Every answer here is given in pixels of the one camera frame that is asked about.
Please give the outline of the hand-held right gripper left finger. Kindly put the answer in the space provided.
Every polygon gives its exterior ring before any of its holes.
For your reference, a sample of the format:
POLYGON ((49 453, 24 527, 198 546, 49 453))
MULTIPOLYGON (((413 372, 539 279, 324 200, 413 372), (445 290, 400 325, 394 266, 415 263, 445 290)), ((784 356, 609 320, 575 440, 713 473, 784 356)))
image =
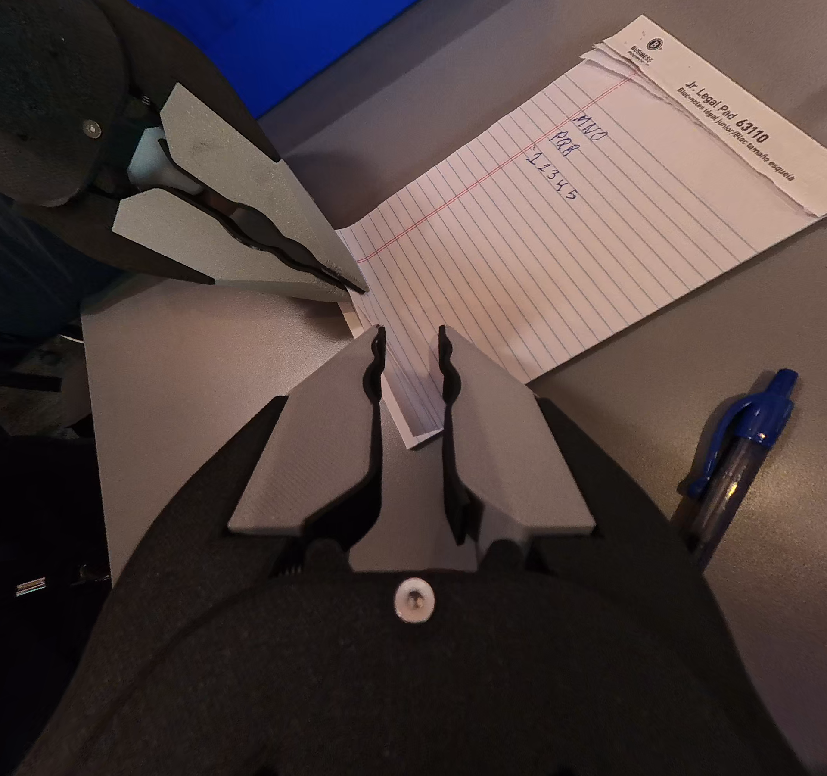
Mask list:
POLYGON ((348 552, 377 522, 386 331, 368 328, 286 396, 229 521, 233 533, 348 552))

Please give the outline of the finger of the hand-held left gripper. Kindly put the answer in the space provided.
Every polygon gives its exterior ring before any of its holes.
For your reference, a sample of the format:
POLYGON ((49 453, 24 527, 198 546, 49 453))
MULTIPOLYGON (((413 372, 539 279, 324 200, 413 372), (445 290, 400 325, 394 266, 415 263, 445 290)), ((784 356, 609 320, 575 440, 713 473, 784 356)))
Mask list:
POLYGON ((112 230, 217 285, 320 302, 348 298, 335 285, 243 244, 217 218, 169 190, 146 190, 122 200, 112 230))
POLYGON ((266 155, 182 84, 160 109, 160 126, 143 133, 128 178, 138 193, 171 191, 217 218, 243 244, 295 270, 346 292, 369 291, 348 248, 286 162, 266 155))

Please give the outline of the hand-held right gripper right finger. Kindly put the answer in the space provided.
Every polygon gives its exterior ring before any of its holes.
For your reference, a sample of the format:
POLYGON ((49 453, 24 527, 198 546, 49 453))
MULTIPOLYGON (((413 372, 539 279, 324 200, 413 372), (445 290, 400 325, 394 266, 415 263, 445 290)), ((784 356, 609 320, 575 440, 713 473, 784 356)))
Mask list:
POLYGON ((446 325, 438 363, 443 504, 456 544, 592 534, 594 517, 532 390, 446 325))

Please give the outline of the blue ballpoint pen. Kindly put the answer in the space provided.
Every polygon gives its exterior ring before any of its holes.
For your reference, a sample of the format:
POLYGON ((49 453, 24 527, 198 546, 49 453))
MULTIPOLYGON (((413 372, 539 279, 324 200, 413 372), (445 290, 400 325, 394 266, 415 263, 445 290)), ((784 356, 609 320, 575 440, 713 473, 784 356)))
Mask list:
POLYGON ((760 391, 736 399, 720 416, 673 517, 694 563, 704 572, 794 409, 799 374, 778 370, 760 391))

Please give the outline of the white lined legal pad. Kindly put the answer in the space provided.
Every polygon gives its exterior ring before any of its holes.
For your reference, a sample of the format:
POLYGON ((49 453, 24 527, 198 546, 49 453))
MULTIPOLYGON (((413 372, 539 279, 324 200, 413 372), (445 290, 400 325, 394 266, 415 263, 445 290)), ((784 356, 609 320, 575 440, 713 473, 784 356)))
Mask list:
POLYGON ((404 445, 440 326, 528 384, 825 217, 826 154, 646 16, 338 232, 404 445))

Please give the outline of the person's left forearm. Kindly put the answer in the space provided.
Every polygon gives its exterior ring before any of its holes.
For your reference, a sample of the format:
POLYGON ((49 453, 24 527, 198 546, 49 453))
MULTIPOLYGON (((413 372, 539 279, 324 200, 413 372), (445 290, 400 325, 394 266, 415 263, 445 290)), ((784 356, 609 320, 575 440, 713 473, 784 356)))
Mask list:
POLYGON ((26 346, 73 323, 125 271, 94 260, 1 197, 1 337, 26 346))

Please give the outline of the grey desk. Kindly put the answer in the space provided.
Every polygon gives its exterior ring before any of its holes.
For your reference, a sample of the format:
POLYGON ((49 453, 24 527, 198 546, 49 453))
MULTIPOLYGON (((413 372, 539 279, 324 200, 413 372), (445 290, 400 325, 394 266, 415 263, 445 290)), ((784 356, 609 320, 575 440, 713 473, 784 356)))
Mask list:
MULTIPOLYGON (((825 144, 825 0, 422 0, 261 118, 347 227, 645 15, 825 144)), ((112 577, 182 484, 350 339, 337 306, 134 279, 84 315, 112 577)), ((699 439, 779 368, 796 409, 706 578, 825 774, 825 226, 536 380, 671 516, 699 439)))

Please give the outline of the person's dark clothing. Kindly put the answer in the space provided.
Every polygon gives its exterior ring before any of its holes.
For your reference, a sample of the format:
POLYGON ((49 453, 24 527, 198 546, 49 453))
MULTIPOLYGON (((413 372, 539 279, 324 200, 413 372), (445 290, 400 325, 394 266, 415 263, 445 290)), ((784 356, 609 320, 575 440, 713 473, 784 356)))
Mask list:
POLYGON ((1 443, 1 767, 13 773, 54 713, 109 591, 93 440, 1 443))

